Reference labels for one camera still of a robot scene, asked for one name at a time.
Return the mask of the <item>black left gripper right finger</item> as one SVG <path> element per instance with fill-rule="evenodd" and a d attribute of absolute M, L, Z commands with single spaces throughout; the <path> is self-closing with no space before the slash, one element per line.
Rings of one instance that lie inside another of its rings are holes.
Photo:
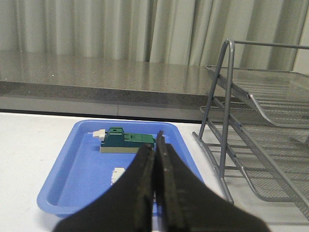
<path fill-rule="evenodd" d="M 225 201 L 181 160 L 163 132 L 156 138 L 155 194 L 164 232 L 267 232 L 268 226 Z"/>

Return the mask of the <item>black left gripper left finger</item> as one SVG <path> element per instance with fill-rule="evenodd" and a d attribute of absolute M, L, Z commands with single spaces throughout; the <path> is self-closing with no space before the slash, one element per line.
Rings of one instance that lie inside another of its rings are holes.
<path fill-rule="evenodd" d="M 60 221 L 55 232 L 150 232 L 155 155 L 143 145 L 132 163 L 104 194 Z"/>

